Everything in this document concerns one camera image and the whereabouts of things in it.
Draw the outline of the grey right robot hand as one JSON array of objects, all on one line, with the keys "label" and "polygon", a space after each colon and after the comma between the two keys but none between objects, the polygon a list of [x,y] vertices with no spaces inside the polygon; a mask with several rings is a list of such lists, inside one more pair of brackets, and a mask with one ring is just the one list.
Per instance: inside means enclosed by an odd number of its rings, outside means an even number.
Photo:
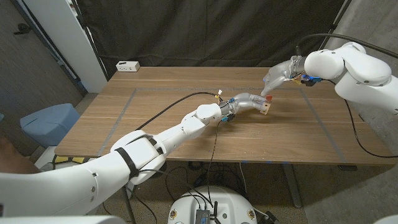
[{"label": "grey right robot hand", "polygon": [[271,67],[264,76],[264,89],[261,96],[266,96],[271,90],[281,86],[283,82],[290,81],[304,72],[306,57],[294,55],[290,60]]}]

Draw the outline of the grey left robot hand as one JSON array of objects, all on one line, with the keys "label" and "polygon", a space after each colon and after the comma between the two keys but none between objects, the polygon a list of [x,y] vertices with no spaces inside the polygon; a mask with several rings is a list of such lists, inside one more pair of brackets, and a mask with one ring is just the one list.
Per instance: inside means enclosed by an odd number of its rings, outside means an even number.
[{"label": "grey left robot hand", "polygon": [[219,104],[221,110],[221,120],[222,122],[229,122],[234,119],[239,111],[248,110],[251,108],[257,109],[261,113],[267,114],[270,105],[270,101],[261,96],[250,93],[240,93],[228,101],[221,101]]}]

